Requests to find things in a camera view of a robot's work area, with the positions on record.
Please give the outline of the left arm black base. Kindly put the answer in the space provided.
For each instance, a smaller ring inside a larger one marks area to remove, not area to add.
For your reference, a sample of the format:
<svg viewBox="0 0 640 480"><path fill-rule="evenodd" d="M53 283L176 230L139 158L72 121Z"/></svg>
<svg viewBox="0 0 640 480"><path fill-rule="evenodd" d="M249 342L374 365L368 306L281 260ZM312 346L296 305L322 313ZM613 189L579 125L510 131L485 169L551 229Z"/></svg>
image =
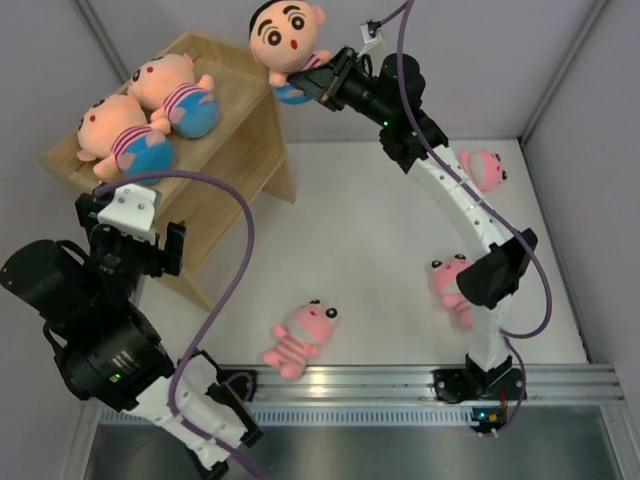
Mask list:
<svg viewBox="0 0 640 480"><path fill-rule="evenodd" d="M258 372L253 369L219 369L217 381L228 385L245 402L251 402L257 389Z"/></svg>

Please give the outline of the pink striped plush right middle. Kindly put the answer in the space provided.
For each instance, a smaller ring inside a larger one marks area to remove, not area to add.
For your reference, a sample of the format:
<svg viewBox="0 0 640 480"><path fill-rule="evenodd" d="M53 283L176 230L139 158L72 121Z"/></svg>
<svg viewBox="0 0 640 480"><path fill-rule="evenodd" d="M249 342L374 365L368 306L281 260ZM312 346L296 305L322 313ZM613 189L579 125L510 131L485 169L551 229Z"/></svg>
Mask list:
<svg viewBox="0 0 640 480"><path fill-rule="evenodd" d="M457 283L460 273L472 265L472 262L462 253L441 260L434 259L430 263L433 286L443 307L451 313L458 326L463 330L470 330L473 325L471 303L461 293Z"/></svg>

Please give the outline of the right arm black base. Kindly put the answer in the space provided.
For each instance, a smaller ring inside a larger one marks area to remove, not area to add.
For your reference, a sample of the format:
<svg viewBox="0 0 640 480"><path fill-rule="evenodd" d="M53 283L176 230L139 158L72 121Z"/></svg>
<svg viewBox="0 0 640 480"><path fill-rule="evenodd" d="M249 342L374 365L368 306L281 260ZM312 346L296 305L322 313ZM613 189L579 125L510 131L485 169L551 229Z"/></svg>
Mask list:
<svg viewBox="0 0 640 480"><path fill-rule="evenodd" d="M466 401L517 400L524 387L522 371L512 366L483 371L475 366L433 372L436 398L447 404Z"/></svg>

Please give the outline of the pink striped plush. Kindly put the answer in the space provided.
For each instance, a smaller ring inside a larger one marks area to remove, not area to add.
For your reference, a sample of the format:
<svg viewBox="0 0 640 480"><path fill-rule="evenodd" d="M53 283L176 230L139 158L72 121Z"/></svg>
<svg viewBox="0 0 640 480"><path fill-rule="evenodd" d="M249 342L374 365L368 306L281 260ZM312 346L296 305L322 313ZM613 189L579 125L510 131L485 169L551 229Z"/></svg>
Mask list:
<svg viewBox="0 0 640 480"><path fill-rule="evenodd" d="M313 299L273 327L274 346L263 353L263 362L287 380L302 376L309 363L328 343L339 321L335 307Z"/></svg>
<svg viewBox="0 0 640 480"><path fill-rule="evenodd" d="M463 170L482 192L499 187L508 179L501 156L489 150L463 150L458 155Z"/></svg>
<svg viewBox="0 0 640 480"><path fill-rule="evenodd" d="M470 330L473 325L471 303L461 293L457 283L460 273L472 265L472 262L462 253L441 260L434 259L430 263L433 286L443 307L451 313L458 326L463 330Z"/></svg>

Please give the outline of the wooden two-tier shelf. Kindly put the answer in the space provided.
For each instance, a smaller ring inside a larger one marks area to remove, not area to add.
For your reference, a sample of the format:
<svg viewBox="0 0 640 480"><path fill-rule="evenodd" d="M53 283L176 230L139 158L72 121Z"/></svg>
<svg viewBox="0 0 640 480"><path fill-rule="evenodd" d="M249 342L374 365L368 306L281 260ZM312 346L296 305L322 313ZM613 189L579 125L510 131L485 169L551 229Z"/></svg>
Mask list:
<svg viewBox="0 0 640 480"><path fill-rule="evenodd" d="M198 32L183 34L166 50L189 54L197 75L213 77L214 95L221 108L216 127L205 137L189 140L170 135L175 168L218 178L247 202L260 192L294 202L296 191L280 104L267 69L248 49ZM170 178L155 188L161 194L158 229L164 230L169 222L186 226L182 273L163 276L160 281L192 303L212 308L214 296L197 275L242 209L233 197L205 183Z"/></svg>

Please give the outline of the aluminium mounting rail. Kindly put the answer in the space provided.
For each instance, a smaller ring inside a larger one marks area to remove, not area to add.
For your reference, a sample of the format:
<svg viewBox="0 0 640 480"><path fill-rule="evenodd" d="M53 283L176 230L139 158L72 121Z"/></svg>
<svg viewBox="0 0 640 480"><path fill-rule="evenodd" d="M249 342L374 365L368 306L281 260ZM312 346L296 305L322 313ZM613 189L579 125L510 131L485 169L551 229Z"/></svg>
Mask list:
<svg viewBox="0 0 640 480"><path fill-rule="evenodd" d="M449 365L312 366L296 381L264 366L257 372L253 400L262 403L438 402L435 373ZM527 399L541 405L616 404L625 399L613 367L542 364L525 367Z"/></svg>

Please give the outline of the pink striped plush far right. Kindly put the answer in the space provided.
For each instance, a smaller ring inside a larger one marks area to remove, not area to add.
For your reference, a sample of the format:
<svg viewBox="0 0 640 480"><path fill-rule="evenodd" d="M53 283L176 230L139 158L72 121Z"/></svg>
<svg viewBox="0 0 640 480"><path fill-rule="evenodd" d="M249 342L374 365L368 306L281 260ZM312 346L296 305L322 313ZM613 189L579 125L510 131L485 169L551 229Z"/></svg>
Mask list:
<svg viewBox="0 0 640 480"><path fill-rule="evenodd" d="M499 187L508 179L501 156L489 150L463 150L458 155L463 170L482 192Z"/></svg>

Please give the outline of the boy plush doll blue pants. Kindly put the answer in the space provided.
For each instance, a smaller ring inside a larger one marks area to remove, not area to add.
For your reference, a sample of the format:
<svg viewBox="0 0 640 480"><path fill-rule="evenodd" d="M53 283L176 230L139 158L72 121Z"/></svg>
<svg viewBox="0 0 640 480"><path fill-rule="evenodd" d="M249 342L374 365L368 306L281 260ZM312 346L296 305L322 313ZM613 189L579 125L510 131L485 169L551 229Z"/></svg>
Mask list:
<svg viewBox="0 0 640 480"><path fill-rule="evenodd" d="M168 120L149 121L138 101L129 95L107 96L83 115L77 130L78 160L92 162L104 182L121 176L168 170L175 150L168 139Z"/></svg>

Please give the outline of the pink striped plush front centre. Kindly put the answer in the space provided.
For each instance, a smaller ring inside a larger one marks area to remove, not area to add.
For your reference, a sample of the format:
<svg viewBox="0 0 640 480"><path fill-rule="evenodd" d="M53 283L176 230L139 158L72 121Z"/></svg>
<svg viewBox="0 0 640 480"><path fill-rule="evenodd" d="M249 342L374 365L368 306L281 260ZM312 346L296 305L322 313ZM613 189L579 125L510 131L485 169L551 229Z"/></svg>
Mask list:
<svg viewBox="0 0 640 480"><path fill-rule="evenodd" d="M263 353L263 362L287 380L302 376L309 363L328 343L339 321L335 307L313 299L273 327L274 346Z"/></svg>

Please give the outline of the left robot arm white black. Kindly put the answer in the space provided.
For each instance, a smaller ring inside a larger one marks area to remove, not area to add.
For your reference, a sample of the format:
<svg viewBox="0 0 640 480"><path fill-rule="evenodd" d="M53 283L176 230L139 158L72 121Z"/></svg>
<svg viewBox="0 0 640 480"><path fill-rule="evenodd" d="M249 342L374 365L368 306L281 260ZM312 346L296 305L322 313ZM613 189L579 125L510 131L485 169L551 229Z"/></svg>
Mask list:
<svg viewBox="0 0 640 480"><path fill-rule="evenodd" d="M252 386L202 350L171 359L132 297L144 277L178 275L186 230L154 227L159 195L127 186L83 194L75 206L89 246L38 240L10 256L1 284L43 318L43 333L69 391L148 420L180 440L205 479L218 479L261 430L244 404Z"/></svg>

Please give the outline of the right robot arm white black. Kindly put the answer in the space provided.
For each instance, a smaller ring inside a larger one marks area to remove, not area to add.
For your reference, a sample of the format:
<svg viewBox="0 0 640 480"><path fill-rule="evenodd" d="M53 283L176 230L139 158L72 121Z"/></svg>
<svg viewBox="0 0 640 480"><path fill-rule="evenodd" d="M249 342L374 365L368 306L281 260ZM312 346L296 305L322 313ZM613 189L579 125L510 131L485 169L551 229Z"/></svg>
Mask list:
<svg viewBox="0 0 640 480"><path fill-rule="evenodd" d="M514 293L537 245L530 229L509 233L481 204L442 129L422 109L426 79L408 54L390 54L378 74L345 47L328 63L293 73L289 83L331 111L351 107L380 126L384 152L427 191L461 237L472 264L456 278L473 327L460 373L480 397L500 389L512 368L502 333Z"/></svg>

